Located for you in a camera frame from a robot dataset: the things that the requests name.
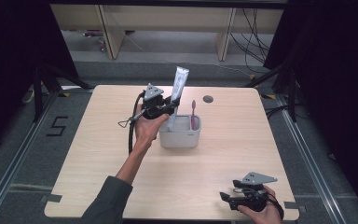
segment toothbrush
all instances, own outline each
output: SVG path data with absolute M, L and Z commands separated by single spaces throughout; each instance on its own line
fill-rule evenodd
M 194 109 L 196 108 L 195 100 L 193 100 L 191 107 L 193 108 L 193 113 L 191 114 L 191 129 L 194 130 L 194 126 L 196 125 L 196 117 L 194 116 Z

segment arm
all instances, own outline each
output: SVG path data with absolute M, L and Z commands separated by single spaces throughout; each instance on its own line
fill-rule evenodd
M 97 198 L 82 216 L 84 223 L 122 223 L 124 208 L 132 191 L 132 182 L 142 160 L 156 139 L 158 128 L 169 116 L 157 119 L 140 117 L 135 123 L 136 143 L 116 176 L 108 176 Z
M 144 117 L 140 117 L 138 121 L 136 121 L 136 143 L 132 153 L 116 174 L 117 178 L 132 184 L 147 150 L 152 146 L 153 140 L 157 137 L 159 126 L 161 126 L 168 117 L 169 115 L 163 114 L 156 119 L 145 119 Z
M 271 200 L 276 201 L 275 191 L 264 185 Z M 278 209 L 271 202 L 267 202 L 266 207 L 261 212 L 255 212 L 252 209 L 239 205 L 238 210 L 252 219 L 255 224 L 281 224 L 281 216 Z

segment hand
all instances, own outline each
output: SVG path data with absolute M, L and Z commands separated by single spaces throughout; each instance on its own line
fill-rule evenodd
M 138 105 L 136 113 L 139 113 L 142 109 L 141 105 Z M 135 136 L 136 136 L 136 143 L 135 149 L 141 150 L 148 150 L 153 140 L 157 138 L 157 133 L 159 126 L 167 120 L 169 117 L 168 114 L 163 114 L 156 119 L 145 119 L 143 116 L 138 118 L 135 123 Z
M 264 185 L 268 193 L 268 197 L 275 201 L 275 191 Z M 267 202 L 266 207 L 261 212 L 255 212 L 249 207 L 239 205 L 238 210 L 252 219 L 255 224 L 275 224 L 282 223 L 278 209 L 271 202 Z

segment metal rail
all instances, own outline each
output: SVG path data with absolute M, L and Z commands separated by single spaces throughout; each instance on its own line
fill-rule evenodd
M 5 174 L 0 180 L 0 205 L 2 201 L 5 199 L 8 190 L 10 189 L 11 183 L 13 182 L 14 178 L 16 177 L 17 173 L 19 172 L 29 150 L 36 139 L 36 136 L 42 126 L 46 114 L 48 113 L 49 109 L 51 108 L 55 99 L 57 99 L 58 93 L 53 92 L 48 96 L 48 99 L 45 102 L 45 109 L 41 114 L 40 118 L 35 121 L 30 130 L 28 131 L 27 135 L 25 136 L 24 140 L 21 143 L 19 150 L 17 151 L 16 155 L 14 156 L 13 160 L 11 161 L 10 165 L 7 167 Z
M 279 105 L 286 105 L 281 95 L 277 95 L 277 99 Z M 310 149 L 304 137 L 302 136 L 301 131 L 298 129 L 297 124 L 292 121 L 287 111 L 283 111 L 283 117 L 286 120 L 286 124 L 296 141 L 299 152 L 310 172 L 310 176 L 312 177 L 315 187 L 321 196 L 321 199 L 332 222 L 335 224 L 347 223 L 341 212 L 341 209 L 339 208 L 337 200 L 324 180 L 324 176 L 319 169 L 315 159 L 313 158 L 312 153 L 310 152 Z

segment wooden panel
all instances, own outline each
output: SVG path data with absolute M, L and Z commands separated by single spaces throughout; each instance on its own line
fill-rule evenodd
M 54 16 L 62 30 L 102 30 L 97 6 L 51 4 Z
M 121 30 L 224 33 L 230 8 L 103 6 L 110 25 Z
M 281 9 L 256 9 L 256 14 L 252 8 L 237 8 L 235 15 L 235 21 L 232 25 L 232 33 L 245 33 L 250 34 L 252 32 L 249 20 L 252 26 L 254 26 L 256 15 L 257 32 L 263 35 L 274 35 L 281 20 Z
M 214 41 L 216 43 L 217 55 L 219 61 L 224 61 L 227 56 L 227 48 L 229 42 L 229 35 L 231 34 L 231 27 L 234 23 L 236 8 L 231 8 L 226 19 L 226 31 L 224 33 L 216 33 Z

